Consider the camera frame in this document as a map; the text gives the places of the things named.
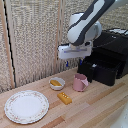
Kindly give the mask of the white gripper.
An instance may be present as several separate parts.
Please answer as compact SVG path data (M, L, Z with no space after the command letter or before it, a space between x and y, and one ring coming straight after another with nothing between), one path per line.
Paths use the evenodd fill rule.
M92 52L93 42L85 42L79 46L73 46L70 43L63 44L58 47L58 57L60 59L70 59L77 57L86 57L90 56ZM79 65L82 65L83 60L79 59ZM69 67L69 61L66 60L66 67Z

